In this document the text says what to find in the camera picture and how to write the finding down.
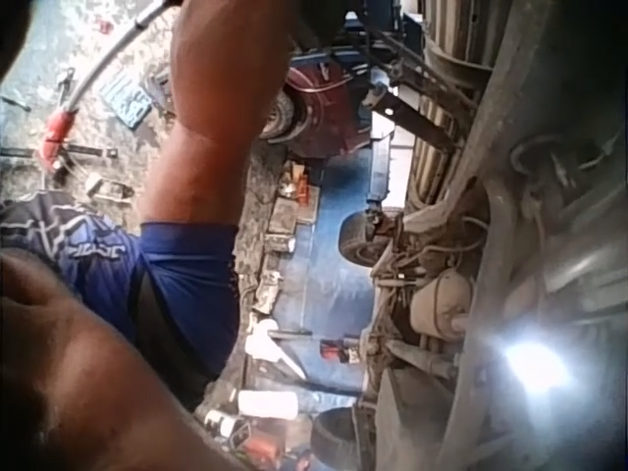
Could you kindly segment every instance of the vehicle undercarriage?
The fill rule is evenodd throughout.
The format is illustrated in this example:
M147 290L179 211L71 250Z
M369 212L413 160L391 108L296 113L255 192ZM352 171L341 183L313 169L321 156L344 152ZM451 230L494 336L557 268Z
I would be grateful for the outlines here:
M422 54L358 14L401 58L364 103L417 141L406 206L367 198L340 229L376 302L367 390L315 423L326 464L592 469L625 444L621 10L428 0ZM421 94L420 116L399 84Z

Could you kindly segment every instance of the blue work shirt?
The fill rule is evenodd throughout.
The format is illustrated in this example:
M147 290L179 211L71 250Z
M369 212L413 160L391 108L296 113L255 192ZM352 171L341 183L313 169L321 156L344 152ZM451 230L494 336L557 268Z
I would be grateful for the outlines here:
M62 191L0 206L0 246L37 255L137 346L188 408L202 400L236 342L236 232L146 223L137 237Z

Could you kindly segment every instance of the mechanic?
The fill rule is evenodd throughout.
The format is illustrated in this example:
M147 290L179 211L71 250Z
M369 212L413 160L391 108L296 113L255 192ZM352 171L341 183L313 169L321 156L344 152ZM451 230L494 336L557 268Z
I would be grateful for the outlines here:
M0 8L0 78L29 3ZM235 344L232 252L249 147L288 70L290 4L183 2L171 47L177 122L145 184L139 237L60 191L0 207L3 459L228 469L203 461L158 378L192 410Z

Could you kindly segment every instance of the tire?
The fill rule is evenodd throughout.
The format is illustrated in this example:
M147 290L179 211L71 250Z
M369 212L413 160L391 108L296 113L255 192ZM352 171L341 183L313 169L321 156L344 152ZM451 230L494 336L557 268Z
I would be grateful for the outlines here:
M358 471L357 440L350 407L320 413L312 423L310 449L326 466L338 471Z
M288 94L282 90L277 95L266 126L259 135L261 139L273 139L285 134L292 126L294 119L294 103Z
M399 210L385 210L389 217L395 217ZM366 213L358 211L342 221L338 238L338 250L342 257L361 267L371 268L380 259L389 244L389 238L376 235L373 240L366 239Z

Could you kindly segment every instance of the garage floor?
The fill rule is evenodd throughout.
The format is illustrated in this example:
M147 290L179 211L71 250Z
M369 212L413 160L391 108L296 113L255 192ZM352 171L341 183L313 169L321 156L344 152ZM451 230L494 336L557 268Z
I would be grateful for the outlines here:
M32 18L32 25L23 50L12 71L2 82L4 95L19 98L31 108L26 113L20 108L0 102L0 145L35 147L43 136L44 124L56 108L58 94L56 77L67 67L77 69L76 78L83 76L89 65L113 39L116 30L128 22L148 0L75 0L40 1ZM107 108L98 90L110 77L124 70L140 81L142 75L164 63L168 55L170 28L174 12L158 19L140 39L124 51L88 93L81 104L77 123L70 140L88 146L117 147L118 161L82 161L87 170L96 170L103 176L131 184L137 195L143 189L147 165L158 157L161 142L168 133L168 125L153 110L137 131L127 129ZM98 19L109 21L111 34L98 31ZM236 244L236 269L240 273L240 289L256 283L261 261L261 235L272 210L276 181L283 160L282 151L258 146L251 158L248 191L242 227ZM12 198L41 188L41 173L35 163L26 159L0 162L0 198ZM82 197L78 182L70 181L68 190ZM138 219L132 205L92 203L129 231L138 231ZM242 313L248 308L243 306ZM242 316L242 328L248 315ZM222 380L215 388L211 403L223 402L232 387L241 380L243 352L235 350Z

